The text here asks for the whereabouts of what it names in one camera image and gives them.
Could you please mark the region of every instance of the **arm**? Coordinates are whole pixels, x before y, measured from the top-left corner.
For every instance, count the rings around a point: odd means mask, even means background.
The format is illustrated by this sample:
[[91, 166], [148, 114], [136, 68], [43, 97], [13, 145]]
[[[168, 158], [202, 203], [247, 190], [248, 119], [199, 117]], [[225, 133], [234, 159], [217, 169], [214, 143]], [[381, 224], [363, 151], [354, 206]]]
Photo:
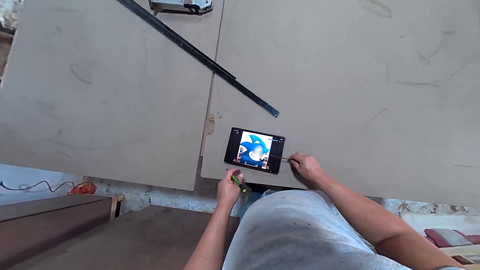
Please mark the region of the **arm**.
[[395, 214], [326, 175], [314, 157], [296, 153], [290, 158], [297, 172], [324, 191], [348, 223], [380, 254], [416, 270], [463, 268]]
[[[231, 177], [238, 172], [240, 172], [238, 169], [228, 170], [225, 178], [218, 183], [217, 207], [184, 270], [220, 270], [222, 268], [228, 220], [233, 205], [240, 195], [240, 188], [232, 182]], [[242, 181], [242, 173], [238, 175], [238, 179]]]

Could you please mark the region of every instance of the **cartoon character image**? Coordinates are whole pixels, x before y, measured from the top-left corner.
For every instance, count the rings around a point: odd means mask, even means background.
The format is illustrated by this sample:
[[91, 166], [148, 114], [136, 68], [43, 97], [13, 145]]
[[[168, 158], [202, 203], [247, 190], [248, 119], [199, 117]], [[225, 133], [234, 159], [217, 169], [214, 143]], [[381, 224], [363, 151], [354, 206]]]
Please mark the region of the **cartoon character image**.
[[259, 137], [250, 135], [250, 139], [252, 139], [252, 142], [243, 142], [240, 144], [247, 149], [241, 154], [241, 161], [244, 164], [261, 168], [263, 161], [260, 159], [263, 158], [270, 149], [267, 149], [265, 143]]

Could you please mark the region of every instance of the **orange extension cord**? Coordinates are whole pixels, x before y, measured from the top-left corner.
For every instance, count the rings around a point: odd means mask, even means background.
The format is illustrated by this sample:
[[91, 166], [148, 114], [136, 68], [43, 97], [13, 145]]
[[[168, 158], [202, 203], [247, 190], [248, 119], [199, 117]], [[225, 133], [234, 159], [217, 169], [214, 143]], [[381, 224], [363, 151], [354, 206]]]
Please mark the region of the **orange extension cord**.
[[96, 185], [92, 182], [83, 182], [83, 183], [80, 183], [78, 185], [75, 185], [74, 182], [72, 181], [66, 181], [66, 182], [63, 182], [61, 183], [59, 186], [57, 186], [57, 188], [55, 189], [52, 189], [52, 187], [50, 186], [50, 184], [43, 180], [43, 181], [40, 181], [38, 182], [37, 184], [33, 185], [33, 186], [29, 186], [29, 187], [26, 187], [26, 188], [10, 188], [10, 187], [6, 187], [4, 184], [3, 184], [3, 181], [0, 182], [0, 186], [5, 188], [5, 189], [8, 189], [8, 190], [13, 190], [13, 191], [20, 191], [20, 190], [27, 190], [27, 189], [30, 189], [32, 187], [36, 187], [38, 186], [39, 184], [41, 183], [46, 183], [47, 186], [48, 186], [48, 189], [50, 190], [50, 192], [55, 192], [57, 191], [61, 186], [63, 186], [64, 184], [67, 184], [67, 183], [70, 183], [72, 184], [73, 188], [67, 193], [68, 195], [70, 194], [94, 194], [95, 191], [96, 191]]

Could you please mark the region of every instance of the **hand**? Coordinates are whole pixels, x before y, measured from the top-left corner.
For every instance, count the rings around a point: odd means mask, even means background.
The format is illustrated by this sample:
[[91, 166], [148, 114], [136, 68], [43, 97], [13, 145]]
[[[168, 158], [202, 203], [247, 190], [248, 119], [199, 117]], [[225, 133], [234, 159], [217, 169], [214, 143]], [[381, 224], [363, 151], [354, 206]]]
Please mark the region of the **hand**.
[[[240, 172], [239, 169], [230, 169], [225, 174], [225, 178], [218, 183], [217, 188], [217, 199], [218, 199], [218, 206], [233, 208], [233, 205], [237, 202], [239, 195], [240, 195], [240, 188], [232, 181], [232, 175], [238, 174]], [[237, 175], [238, 180], [240, 183], [243, 182], [243, 173]]]
[[320, 166], [320, 163], [312, 156], [297, 152], [291, 155], [290, 159], [292, 166], [307, 180], [312, 182], [318, 181], [325, 175], [325, 171]]

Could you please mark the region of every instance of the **concrete wall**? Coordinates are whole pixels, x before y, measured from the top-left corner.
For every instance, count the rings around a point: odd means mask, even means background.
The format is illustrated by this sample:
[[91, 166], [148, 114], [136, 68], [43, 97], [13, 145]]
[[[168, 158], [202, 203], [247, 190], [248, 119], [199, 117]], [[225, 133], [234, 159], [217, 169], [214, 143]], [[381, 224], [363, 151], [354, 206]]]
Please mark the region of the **concrete wall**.
[[[65, 181], [73, 181], [79, 184], [81, 176], [62, 172], [52, 172], [12, 165], [0, 164], [0, 181], [10, 188], [25, 188], [42, 180], [50, 183], [53, 189]], [[0, 205], [18, 203], [23, 201], [38, 200], [67, 194], [72, 188], [71, 184], [65, 184], [55, 193], [48, 190], [45, 183], [24, 191], [10, 191], [0, 187]]]

